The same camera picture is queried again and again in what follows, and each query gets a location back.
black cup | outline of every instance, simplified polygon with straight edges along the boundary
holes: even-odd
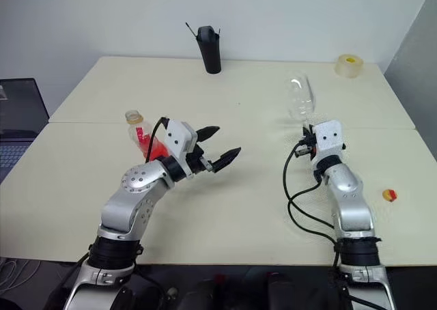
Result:
[[[213,42],[202,42],[196,38],[199,44],[200,52],[202,53],[203,63],[207,73],[216,74],[221,71],[220,64],[220,36],[215,33]]]

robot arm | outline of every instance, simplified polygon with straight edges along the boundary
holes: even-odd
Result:
[[[196,132],[187,123],[173,120],[166,120],[165,127],[171,155],[137,165],[123,175],[118,191],[103,207],[97,238],[64,310],[130,309],[132,294],[124,284],[135,269],[136,257],[143,252],[140,239],[158,200],[179,180],[226,167],[241,150],[230,150],[212,163],[203,157],[197,142],[210,138],[218,127]]]
[[[341,124],[324,122],[311,127],[298,154],[311,153],[311,164],[328,187],[332,217],[340,254],[341,293],[348,302],[354,298],[369,301],[383,309],[395,310],[386,269],[380,263],[373,218],[363,197],[363,182],[341,161],[345,148]],[[353,310],[372,309],[352,302]]]

white wall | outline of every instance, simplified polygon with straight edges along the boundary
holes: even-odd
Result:
[[[0,0],[0,77],[34,76],[52,113],[101,55],[198,57],[185,21],[220,27],[226,59],[351,52],[385,70],[423,1]]]

clear plastic bottle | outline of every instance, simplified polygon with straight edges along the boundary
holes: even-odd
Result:
[[[137,110],[127,111],[125,114],[126,121],[129,124],[129,136],[134,141],[139,149],[143,152],[144,158],[147,157],[149,149],[150,135],[152,126],[144,120],[143,116]],[[154,160],[159,156],[168,156],[169,153],[163,143],[158,138],[154,137],[152,151],[150,152],[150,160]]]
[[[315,108],[315,98],[307,75],[299,71],[292,72],[287,80],[287,89],[288,112],[307,127],[309,116]]]

red liquid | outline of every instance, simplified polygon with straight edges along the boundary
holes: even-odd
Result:
[[[143,151],[144,158],[147,157],[149,143],[150,143],[150,136],[149,135],[145,135],[139,141],[139,147],[141,148],[141,151]],[[168,156],[168,155],[169,155],[169,153],[168,153],[165,145],[163,143],[161,143],[157,138],[155,138],[154,146],[152,148],[152,152],[150,153],[150,160],[152,161],[155,158],[158,158],[159,156]]]

